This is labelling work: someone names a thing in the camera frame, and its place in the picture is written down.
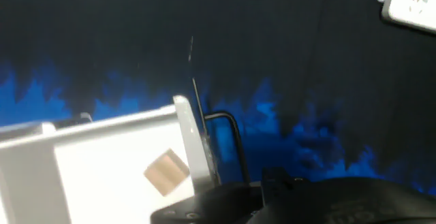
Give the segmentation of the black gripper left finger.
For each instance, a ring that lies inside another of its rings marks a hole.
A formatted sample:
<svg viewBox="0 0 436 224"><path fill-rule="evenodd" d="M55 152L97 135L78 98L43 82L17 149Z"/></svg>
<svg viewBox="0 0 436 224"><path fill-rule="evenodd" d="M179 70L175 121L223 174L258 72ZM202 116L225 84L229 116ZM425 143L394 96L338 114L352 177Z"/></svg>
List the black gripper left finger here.
<svg viewBox="0 0 436 224"><path fill-rule="evenodd" d="M151 224L245 224L263 206L260 185L228 183L155 211Z"/></svg>

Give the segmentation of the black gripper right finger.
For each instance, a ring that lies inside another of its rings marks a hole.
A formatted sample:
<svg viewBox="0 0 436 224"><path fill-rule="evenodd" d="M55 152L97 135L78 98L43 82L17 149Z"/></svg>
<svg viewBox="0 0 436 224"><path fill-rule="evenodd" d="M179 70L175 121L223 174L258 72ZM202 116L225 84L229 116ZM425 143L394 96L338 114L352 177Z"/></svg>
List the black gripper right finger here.
<svg viewBox="0 0 436 224"><path fill-rule="evenodd" d="M262 169L261 189L263 200L274 200L309 180L302 177L290 176L283 167L269 167Z"/></svg>

